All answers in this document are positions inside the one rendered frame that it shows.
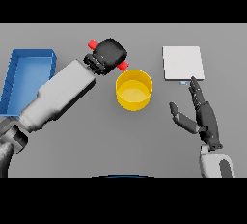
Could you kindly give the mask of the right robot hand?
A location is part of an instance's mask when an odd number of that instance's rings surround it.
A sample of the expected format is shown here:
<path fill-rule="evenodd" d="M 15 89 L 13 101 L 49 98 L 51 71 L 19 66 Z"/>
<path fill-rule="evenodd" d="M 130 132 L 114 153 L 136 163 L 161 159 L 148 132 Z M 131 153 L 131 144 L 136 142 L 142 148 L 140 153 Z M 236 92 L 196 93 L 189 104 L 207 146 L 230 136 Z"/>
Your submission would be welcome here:
<path fill-rule="evenodd" d="M 188 88 L 192 102 L 195 108 L 196 120 L 193 121 L 182 114 L 174 102 L 170 102 L 170 110 L 175 124 L 190 132 L 198 134 L 200 139 L 207 145 L 211 151 L 222 149 L 223 145 L 219 139 L 218 123 L 214 111 L 208 101 L 205 101 L 203 91 L 197 81 L 192 76 Z"/>

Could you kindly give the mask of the yellow bowl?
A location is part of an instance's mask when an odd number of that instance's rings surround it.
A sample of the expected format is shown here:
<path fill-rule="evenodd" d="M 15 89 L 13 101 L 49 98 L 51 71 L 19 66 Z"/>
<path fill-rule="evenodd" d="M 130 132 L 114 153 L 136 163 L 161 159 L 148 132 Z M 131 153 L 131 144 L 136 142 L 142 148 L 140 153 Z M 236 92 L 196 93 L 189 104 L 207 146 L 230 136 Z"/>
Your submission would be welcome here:
<path fill-rule="evenodd" d="M 145 108 L 152 94 L 152 80 L 142 70 L 124 71 L 116 80 L 116 99 L 119 105 L 131 112 Z"/>

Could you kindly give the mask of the pale square scale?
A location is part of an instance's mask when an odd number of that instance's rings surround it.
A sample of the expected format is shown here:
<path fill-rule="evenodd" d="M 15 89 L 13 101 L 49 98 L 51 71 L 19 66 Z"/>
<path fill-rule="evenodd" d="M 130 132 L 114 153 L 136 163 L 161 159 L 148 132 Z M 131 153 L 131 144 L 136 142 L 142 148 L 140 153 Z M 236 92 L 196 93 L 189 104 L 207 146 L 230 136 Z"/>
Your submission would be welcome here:
<path fill-rule="evenodd" d="M 205 79 L 201 50 L 198 46 L 163 46 L 164 79 L 167 81 L 189 81 Z"/>

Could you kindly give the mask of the blue tray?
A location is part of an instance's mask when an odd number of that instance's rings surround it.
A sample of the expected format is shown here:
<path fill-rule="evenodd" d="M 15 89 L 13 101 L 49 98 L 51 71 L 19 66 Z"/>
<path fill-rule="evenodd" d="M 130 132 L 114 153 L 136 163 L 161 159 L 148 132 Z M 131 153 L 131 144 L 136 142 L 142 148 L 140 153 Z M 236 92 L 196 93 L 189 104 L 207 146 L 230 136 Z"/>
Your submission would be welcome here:
<path fill-rule="evenodd" d="M 0 116 L 18 117 L 56 70 L 53 49 L 13 49 L 0 97 Z"/>

